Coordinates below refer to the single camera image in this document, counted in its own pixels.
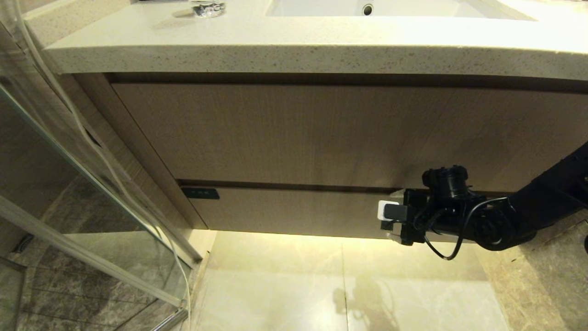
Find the countertop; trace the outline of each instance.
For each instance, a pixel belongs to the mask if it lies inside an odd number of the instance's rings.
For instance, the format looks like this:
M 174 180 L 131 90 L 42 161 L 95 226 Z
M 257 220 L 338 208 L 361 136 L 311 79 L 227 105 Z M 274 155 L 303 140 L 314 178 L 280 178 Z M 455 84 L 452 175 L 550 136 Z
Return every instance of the countertop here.
M 511 2 L 518 5 L 514 8 L 529 8 L 525 14 L 542 21 L 266 16 L 270 0 L 227 0 L 226 14 L 202 19 L 180 16 L 189 8 L 185 1 L 138 2 L 48 44 L 44 54 L 57 73 L 322 72 L 588 80 L 588 16 L 565 20 L 570 12 L 564 10 L 569 8 L 565 0 L 558 1 L 568 7 L 557 7 L 553 15 L 547 15 L 545 2 L 538 10 L 533 5 L 538 0 L 516 1 Z M 32 24 L 34 19 L 27 16 L 36 32 L 42 27 Z

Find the drawer front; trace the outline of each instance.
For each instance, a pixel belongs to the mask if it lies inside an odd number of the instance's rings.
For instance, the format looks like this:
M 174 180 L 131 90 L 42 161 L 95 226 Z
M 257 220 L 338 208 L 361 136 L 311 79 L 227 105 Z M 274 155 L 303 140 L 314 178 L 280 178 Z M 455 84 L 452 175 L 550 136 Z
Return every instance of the drawer front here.
M 377 219 L 387 194 L 260 188 L 215 188 L 219 199 L 190 199 L 211 230 L 386 238 Z M 400 226 L 395 227 L 400 234 Z M 431 234 L 433 241 L 453 241 Z
M 175 178 L 422 187 L 460 164 L 516 191 L 588 140 L 588 95 L 467 88 L 114 84 Z

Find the marble floor tile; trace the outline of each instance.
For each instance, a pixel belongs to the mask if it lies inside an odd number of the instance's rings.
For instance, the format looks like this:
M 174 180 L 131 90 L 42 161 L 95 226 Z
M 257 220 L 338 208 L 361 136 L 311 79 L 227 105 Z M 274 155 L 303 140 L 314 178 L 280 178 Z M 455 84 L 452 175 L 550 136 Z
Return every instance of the marble floor tile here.
M 64 234 L 142 230 L 127 212 L 84 176 L 71 181 L 43 215 L 42 221 Z
M 588 254 L 582 222 L 525 256 L 570 330 L 588 330 Z
M 588 254 L 580 223 L 543 244 L 477 253 L 513 331 L 588 330 Z
M 449 254 L 454 244 L 435 246 Z M 424 244 L 347 239 L 342 247 L 349 330 L 508 331 L 470 245 L 452 261 Z
M 68 238 L 159 289 L 185 291 L 173 253 L 147 231 L 69 234 Z
M 26 250 L 22 253 L 9 253 L 7 258 L 10 261 L 21 264 L 23 266 L 36 267 L 41 259 L 43 259 L 43 255 L 45 254 L 47 248 L 48 246 L 44 248 L 27 247 Z
M 71 273 L 85 273 L 103 275 L 100 270 L 86 264 L 70 255 L 60 251 L 54 246 L 49 246 L 37 264 L 39 268 L 51 270 L 67 270 Z
M 60 270 L 36 269 L 33 288 L 97 299 L 149 304 L 155 297 L 114 277 Z
M 539 230 L 535 238 L 533 238 L 533 240 L 519 247 L 522 249 L 523 253 L 528 253 L 530 251 L 536 250 L 548 241 L 551 241 L 553 238 L 563 234 L 569 229 L 576 227 L 580 223 L 585 222 L 585 220 L 588 220 L 588 209 L 582 209 L 577 213 L 574 213 L 558 221 L 550 227 L 546 227 L 545 229 Z
M 65 320 L 51 316 L 25 313 L 18 331 L 113 331 L 112 326 Z
M 24 312 L 65 320 L 119 326 L 146 305 L 33 290 Z
M 116 331 L 151 331 L 175 311 L 176 307 L 158 299 L 118 327 Z
M 197 331 L 345 330 L 336 239 L 219 233 L 198 292 Z

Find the black robotic arm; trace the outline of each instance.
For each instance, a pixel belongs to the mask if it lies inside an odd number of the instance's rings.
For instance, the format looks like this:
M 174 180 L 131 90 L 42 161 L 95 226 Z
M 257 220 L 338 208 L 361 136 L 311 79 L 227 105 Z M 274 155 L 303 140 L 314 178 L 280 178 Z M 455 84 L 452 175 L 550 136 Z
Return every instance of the black robotic arm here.
M 504 250 L 588 208 L 588 143 L 509 197 L 488 200 L 476 194 L 466 185 L 467 170 L 459 165 L 427 170 L 422 179 L 427 193 L 406 190 L 402 205 L 382 204 L 382 230 L 400 223 L 402 244 L 427 243 L 445 260 L 457 255 L 464 239 L 488 250 Z M 457 236 L 453 253 L 439 253 L 428 231 Z

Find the sink basin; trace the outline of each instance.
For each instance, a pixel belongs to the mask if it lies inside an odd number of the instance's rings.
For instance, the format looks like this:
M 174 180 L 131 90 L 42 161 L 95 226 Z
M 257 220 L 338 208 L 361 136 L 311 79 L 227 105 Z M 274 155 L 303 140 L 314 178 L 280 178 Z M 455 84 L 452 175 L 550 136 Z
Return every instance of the sink basin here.
M 445 16 L 527 19 L 496 0 L 273 0 L 269 16 Z

